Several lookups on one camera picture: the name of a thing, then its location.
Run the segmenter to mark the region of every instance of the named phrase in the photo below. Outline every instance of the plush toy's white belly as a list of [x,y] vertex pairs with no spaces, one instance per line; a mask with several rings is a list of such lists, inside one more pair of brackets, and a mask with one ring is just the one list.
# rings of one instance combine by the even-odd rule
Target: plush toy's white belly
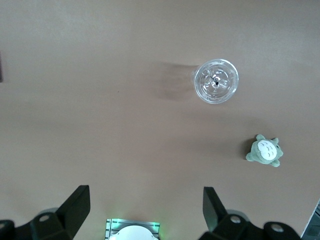
[[275,145],[273,145],[271,142],[267,140],[261,140],[258,142],[258,148],[261,152],[261,156],[265,160],[274,160],[277,156],[277,149]]

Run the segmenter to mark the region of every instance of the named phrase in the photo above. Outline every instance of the totoro plush toy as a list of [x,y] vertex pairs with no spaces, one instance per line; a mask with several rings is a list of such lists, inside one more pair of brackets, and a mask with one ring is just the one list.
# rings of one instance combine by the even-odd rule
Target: totoro plush toy
[[256,136],[256,140],[251,147],[251,152],[246,155],[250,162],[257,161],[261,164],[270,164],[279,167],[279,158],[284,154],[278,145],[279,139],[266,139],[263,135]]

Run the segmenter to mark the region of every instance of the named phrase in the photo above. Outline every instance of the clear glass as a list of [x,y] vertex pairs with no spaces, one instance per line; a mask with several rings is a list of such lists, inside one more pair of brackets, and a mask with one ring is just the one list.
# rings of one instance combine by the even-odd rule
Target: clear glass
[[224,59],[207,61],[192,72],[197,95],[209,104],[230,99],[237,90],[239,75],[235,66]]

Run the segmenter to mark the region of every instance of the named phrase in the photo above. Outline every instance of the green plush toy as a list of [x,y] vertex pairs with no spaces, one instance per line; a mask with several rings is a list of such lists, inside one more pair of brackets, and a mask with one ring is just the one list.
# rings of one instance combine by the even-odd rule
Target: green plush toy
[[279,167],[279,158],[284,154],[279,147],[279,139],[266,139],[263,135],[256,136],[256,140],[251,147],[251,152],[246,155],[246,159],[250,162],[257,161],[261,164],[271,164]]

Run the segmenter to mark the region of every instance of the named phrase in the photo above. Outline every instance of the beige tabletop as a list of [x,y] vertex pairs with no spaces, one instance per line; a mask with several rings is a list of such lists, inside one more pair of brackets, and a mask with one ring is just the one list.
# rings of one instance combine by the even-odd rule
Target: beige tabletop
[[[107,218],[196,240],[212,186],[258,227],[303,232],[320,197],[319,1],[2,0],[0,54],[0,219],[89,185],[76,240],[103,240]],[[215,58],[239,73],[218,105],[190,80]],[[245,160],[256,134],[279,138],[280,167]]]

